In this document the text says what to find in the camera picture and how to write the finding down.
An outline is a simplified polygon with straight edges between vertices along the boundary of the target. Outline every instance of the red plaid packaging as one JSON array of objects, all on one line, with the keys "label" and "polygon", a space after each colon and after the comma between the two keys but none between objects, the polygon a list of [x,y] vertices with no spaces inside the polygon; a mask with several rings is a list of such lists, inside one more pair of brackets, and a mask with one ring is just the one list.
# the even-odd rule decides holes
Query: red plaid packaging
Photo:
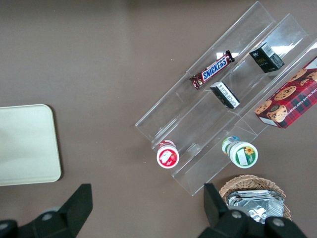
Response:
[{"label": "red plaid packaging", "polygon": [[317,57],[256,110],[264,123],[286,128],[317,102]]}]

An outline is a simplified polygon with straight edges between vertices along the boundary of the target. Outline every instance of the acrylic shelf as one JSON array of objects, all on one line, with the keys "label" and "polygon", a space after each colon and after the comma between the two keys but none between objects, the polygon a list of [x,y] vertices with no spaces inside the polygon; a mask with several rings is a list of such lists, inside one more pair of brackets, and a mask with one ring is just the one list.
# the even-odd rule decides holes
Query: acrylic shelf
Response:
[{"label": "acrylic shelf", "polygon": [[[249,55],[264,42],[284,61],[279,71],[263,73]],[[176,144],[180,161],[171,169],[172,176],[194,195],[230,163],[221,150],[223,139],[235,135],[252,142],[267,127],[253,108],[311,42],[293,16],[287,15],[276,24],[256,2],[135,126],[151,141],[154,151],[164,139]],[[201,72],[226,50],[231,50],[236,61],[196,90],[189,80],[191,75]],[[217,81],[225,82],[240,100],[237,108],[227,109],[210,91]]]}]

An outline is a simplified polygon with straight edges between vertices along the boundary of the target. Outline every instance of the yogurt cup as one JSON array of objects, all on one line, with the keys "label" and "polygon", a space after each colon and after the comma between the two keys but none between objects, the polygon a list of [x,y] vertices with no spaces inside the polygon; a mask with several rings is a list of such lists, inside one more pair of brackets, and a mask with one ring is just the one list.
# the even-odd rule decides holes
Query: yogurt cup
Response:
[{"label": "yogurt cup", "polygon": [[172,141],[164,140],[158,145],[157,161],[165,169],[171,169],[178,164],[178,150]]},{"label": "yogurt cup", "polygon": [[247,169],[258,160],[258,150],[248,142],[240,141],[238,137],[231,136],[222,143],[222,151],[238,167]]}]

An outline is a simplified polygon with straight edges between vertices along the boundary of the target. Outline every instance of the foil packet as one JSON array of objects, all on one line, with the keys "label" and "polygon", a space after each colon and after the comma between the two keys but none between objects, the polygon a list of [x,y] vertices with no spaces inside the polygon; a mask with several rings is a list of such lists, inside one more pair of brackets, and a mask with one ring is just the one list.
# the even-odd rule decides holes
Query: foil packet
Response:
[{"label": "foil packet", "polygon": [[227,196],[228,206],[243,207],[256,222],[283,217],[284,198],[274,190],[235,191]]}]

